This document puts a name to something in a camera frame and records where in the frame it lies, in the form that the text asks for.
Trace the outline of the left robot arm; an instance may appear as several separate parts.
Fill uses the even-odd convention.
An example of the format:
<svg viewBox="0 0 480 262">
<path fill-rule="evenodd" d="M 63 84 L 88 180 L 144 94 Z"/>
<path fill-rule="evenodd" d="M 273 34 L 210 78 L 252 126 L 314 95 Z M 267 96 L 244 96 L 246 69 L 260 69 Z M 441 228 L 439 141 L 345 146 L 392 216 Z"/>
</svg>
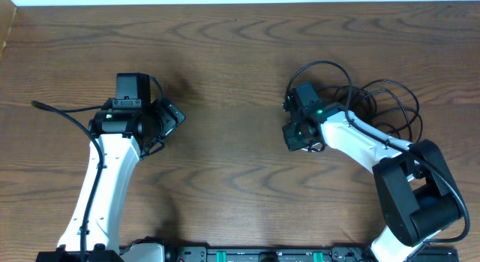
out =
<svg viewBox="0 0 480 262">
<path fill-rule="evenodd" d="M 81 130 L 90 140 L 88 167 L 70 222 L 54 251 L 39 261 L 176 261 L 176 247 L 146 237 L 126 249 L 119 243 L 128 186 L 139 161 L 165 147 L 185 115 L 162 95 L 151 99 L 155 77 L 119 73 L 116 95 L 97 106 Z"/>
</svg>

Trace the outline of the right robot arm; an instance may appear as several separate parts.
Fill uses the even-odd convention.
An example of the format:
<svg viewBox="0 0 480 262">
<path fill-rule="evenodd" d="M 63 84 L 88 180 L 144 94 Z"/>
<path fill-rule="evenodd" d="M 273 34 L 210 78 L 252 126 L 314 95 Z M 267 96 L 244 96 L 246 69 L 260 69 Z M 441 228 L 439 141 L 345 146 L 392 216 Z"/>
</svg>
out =
<svg viewBox="0 0 480 262">
<path fill-rule="evenodd" d="M 326 104 L 305 83 L 287 91 L 283 126 L 289 150 L 348 155 L 373 174 L 385 229 L 367 249 L 376 261 L 456 261 L 456 251 L 428 248 L 431 238 L 464 216 L 465 205 L 439 147 L 389 136 L 340 103 Z"/>
</svg>

